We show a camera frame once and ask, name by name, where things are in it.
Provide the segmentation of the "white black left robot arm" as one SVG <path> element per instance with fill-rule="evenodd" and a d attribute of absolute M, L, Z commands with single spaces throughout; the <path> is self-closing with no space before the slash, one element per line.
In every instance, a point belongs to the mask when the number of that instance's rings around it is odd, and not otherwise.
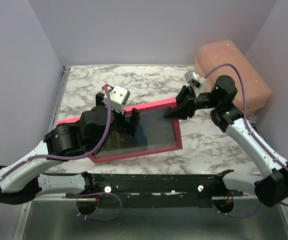
<path fill-rule="evenodd" d="M 138 108 L 124 110 L 123 101 L 98 93 L 96 106 L 75 120 L 59 123 L 31 152 L 9 166 L 0 165 L 0 203 L 20 205 L 38 195 L 81 194 L 88 198 L 95 186 L 84 173 L 49 176 L 44 172 L 62 163 L 98 153 L 112 131 L 134 136 L 140 121 Z"/>

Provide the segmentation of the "landscape photo print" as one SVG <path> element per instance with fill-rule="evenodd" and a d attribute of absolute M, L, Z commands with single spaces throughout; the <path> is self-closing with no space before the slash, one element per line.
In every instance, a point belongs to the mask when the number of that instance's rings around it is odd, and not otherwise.
<path fill-rule="evenodd" d="M 96 159 L 120 157 L 125 154 L 176 147 L 174 122 L 171 118 L 163 118 L 168 110 L 170 108 L 166 107 L 141 113 L 135 136 L 113 131 L 94 157 Z"/>

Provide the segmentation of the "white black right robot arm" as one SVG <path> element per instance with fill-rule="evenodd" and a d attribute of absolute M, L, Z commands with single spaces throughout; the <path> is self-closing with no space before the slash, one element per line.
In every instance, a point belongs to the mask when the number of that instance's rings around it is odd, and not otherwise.
<path fill-rule="evenodd" d="M 250 126 L 244 114 L 233 104 L 237 94 L 233 84 L 213 87 L 211 92 L 195 94 L 192 86 L 182 86 L 176 106 L 164 118 L 186 120 L 196 110 L 211 109 L 213 123 L 245 151 L 260 171 L 260 176 L 228 171 L 214 182 L 214 191 L 225 196 L 231 190 L 255 195 L 261 204 L 273 207 L 288 198 L 288 161 L 277 154 Z"/>

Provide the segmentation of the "pink wooden picture frame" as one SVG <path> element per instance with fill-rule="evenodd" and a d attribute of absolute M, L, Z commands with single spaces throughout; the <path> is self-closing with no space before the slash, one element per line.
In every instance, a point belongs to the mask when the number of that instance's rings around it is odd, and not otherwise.
<path fill-rule="evenodd" d="M 128 107 L 121 100 L 111 99 L 108 136 L 90 159 L 103 163 L 181 149 L 179 121 L 163 117 L 175 106 L 175 98 Z M 106 120 L 107 98 L 98 94 L 91 110 L 57 123 L 47 141 L 51 154 L 80 156 L 91 151 L 103 136 Z"/>

